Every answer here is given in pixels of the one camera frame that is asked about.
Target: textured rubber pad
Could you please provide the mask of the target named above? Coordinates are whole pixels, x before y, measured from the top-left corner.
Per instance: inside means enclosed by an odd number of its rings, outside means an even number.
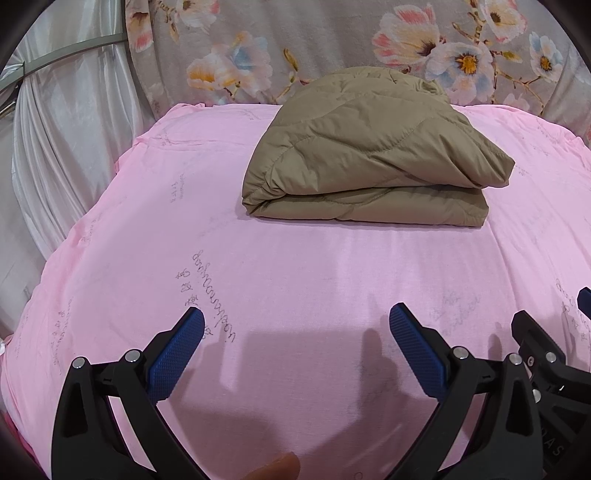
[[[148,372],[148,397],[153,403],[168,398],[203,338],[205,319],[195,309],[170,339]]]
[[[579,292],[579,296],[577,297],[577,306],[587,318],[591,319],[591,290],[589,290],[588,287],[585,287]]]
[[[404,303],[392,307],[389,320],[390,331],[425,395],[443,401],[447,392],[445,368],[423,337],[423,327]]]

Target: cursive writing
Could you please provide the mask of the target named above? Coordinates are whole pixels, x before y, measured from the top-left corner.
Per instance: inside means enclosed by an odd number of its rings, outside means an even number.
[[[236,332],[233,331],[233,326],[228,321],[228,314],[222,307],[222,302],[217,297],[216,290],[213,286],[213,279],[207,272],[210,264],[203,262],[203,259],[201,258],[202,254],[203,250],[200,250],[194,254],[193,262],[197,267],[197,276],[203,279],[202,287],[205,289],[205,295],[207,295],[209,298],[209,301],[213,306],[213,310],[216,312],[215,319],[217,319],[217,322],[213,327],[217,328],[220,324],[223,325],[223,331],[228,334],[226,341],[230,340],[233,343],[236,339]]]

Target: mattress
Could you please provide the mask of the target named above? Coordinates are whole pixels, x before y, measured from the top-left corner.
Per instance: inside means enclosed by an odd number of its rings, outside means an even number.
[[[510,324],[525,309],[570,365],[589,368],[591,323],[575,306],[591,286],[580,138],[511,107],[457,107],[516,162],[508,187],[485,190],[479,229],[250,218],[243,175],[278,108],[176,106],[49,259],[0,360],[7,410],[47,473],[72,359],[119,359],[189,306],[205,315],[204,340],[158,407],[214,480],[284,451],[304,480],[383,478],[436,405],[389,332],[399,301],[450,345],[492,359],[517,349]]]

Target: sheer curtain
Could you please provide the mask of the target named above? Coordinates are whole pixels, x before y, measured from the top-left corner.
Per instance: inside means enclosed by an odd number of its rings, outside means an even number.
[[[11,64],[122,31],[119,0],[57,0]],[[114,162],[153,119],[138,99],[125,44],[69,57],[27,77],[14,119],[12,182],[46,259],[98,200]]]
[[[0,337],[14,331],[39,283],[45,259],[35,245],[12,189],[14,114],[0,121]]]

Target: tan blanket fold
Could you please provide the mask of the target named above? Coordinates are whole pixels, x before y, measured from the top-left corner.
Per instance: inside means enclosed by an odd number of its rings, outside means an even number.
[[[481,226],[481,189],[513,160],[434,82],[354,67],[290,98],[262,136],[242,188],[249,214]]]

